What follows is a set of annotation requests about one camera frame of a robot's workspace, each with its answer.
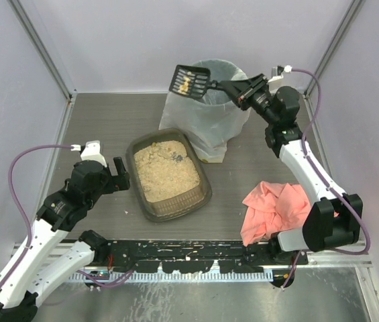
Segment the grey plastic litter box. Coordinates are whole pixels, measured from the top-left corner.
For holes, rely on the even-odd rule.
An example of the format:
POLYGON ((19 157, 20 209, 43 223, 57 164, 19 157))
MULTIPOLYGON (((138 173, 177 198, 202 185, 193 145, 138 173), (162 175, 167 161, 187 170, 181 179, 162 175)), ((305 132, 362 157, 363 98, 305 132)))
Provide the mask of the grey plastic litter box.
POLYGON ((154 222, 167 221, 186 215, 206 205, 212 197, 212 188, 207 178, 200 160, 195 153, 192 144, 187 136, 176 128, 161 129, 140 138, 135 139, 126 152, 128 172, 131 179, 131 186, 135 191, 143 214, 147 219, 154 222), (195 168, 200 176, 200 183, 195 188, 178 195, 176 197, 151 203, 146 200, 142 186, 136 170, 134 154, 154 142, 165 142, 176 140, 184 144, 188 156, 194 162, 195 168))

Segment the bin with white bag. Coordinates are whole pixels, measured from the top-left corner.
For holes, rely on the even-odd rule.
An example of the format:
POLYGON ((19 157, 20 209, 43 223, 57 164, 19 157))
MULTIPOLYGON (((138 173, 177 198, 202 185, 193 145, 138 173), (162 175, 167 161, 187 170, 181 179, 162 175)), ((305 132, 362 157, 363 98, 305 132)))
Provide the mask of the bin with white bag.
POLYGON ((190 140, 198 158, 206 163, 222 163, 227 142, 238 136, 250 116, 222 91, 209 89, 198 100, 167 94, 159 128, 176 128, 190 140))

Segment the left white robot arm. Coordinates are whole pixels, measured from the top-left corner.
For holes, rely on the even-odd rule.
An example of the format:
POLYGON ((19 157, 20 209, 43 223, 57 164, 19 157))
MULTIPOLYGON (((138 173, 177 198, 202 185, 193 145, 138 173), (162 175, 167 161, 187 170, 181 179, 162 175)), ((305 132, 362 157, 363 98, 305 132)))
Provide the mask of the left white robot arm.
POLYGON ((73 272, 107 259, 109 242, 88 230, 51 268, 41 269, 51 251, 102 195, 129 189, 129 173, 123 160, 115 157, 113 162, 116 175, 107 164, 96 160, 77 162, 64 187, 45 198, 29 226, 26 241, 0 272, 0 321, 31 321, 44 299, 73 272))

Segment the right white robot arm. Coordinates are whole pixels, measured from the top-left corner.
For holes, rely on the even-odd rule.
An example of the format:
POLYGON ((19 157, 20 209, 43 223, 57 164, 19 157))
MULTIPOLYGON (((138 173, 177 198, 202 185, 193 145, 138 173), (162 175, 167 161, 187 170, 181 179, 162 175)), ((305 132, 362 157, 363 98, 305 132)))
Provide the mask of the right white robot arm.
POLYGON ((253 109, 267 122, 268 147, 294 174, 311 205, 302 227, 274 233, 268 243, 272 255, 300 250, 344 252, 345 246, 356 243, 365 232, 363 202, 359 195, 350 195, 336 184, 313 156, 296 122, 298 91, 281 86, 271 93, 263 74, 223 80, 218 88, 241 110, 253 109))

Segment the black litter scoop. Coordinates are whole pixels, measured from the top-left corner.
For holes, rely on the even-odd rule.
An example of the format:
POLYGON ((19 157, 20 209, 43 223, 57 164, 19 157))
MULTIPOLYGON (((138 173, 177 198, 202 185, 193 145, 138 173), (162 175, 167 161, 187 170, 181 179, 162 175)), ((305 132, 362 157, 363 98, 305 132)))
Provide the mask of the black litter scoop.
POLYGON ((168 90, 181 97, 199 100, 208 90, 222 91, 223 87, 218 81, 211 80, 208 68, 178 64, 168 90))

